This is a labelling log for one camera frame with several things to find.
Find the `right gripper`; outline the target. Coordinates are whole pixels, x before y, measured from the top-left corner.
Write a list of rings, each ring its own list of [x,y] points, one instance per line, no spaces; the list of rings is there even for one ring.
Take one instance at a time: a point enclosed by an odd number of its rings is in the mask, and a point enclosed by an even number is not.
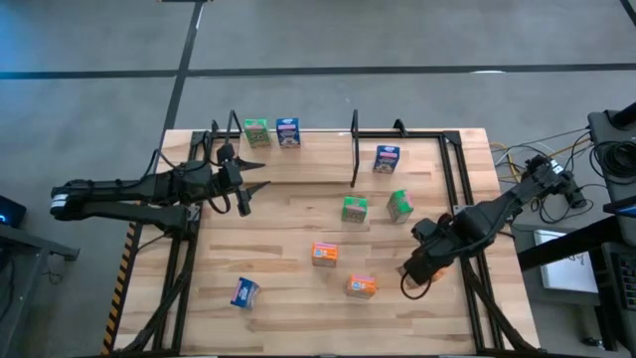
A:
[[[453,263],[450,252],[455,249],[455,241],[446,236],[411,235],[419,246],[400,267],[406,286],[420,287],[441,280]]]

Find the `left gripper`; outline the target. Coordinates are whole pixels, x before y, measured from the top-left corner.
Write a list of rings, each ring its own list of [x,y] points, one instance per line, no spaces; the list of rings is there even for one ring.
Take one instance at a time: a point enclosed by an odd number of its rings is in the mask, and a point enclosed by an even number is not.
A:
[[[238,198],[238,211],[244,217],[250,214],[249,200],[251,197],[270,184],[270,181],[260,182],[242,189],[242,171],[259,169],[265,166],[264,163],[249,162],[235,157],[235,150],[231,143],[223,144],[217,150],[219,168],[219,182],[223,190],[227,193],[235,193]]]

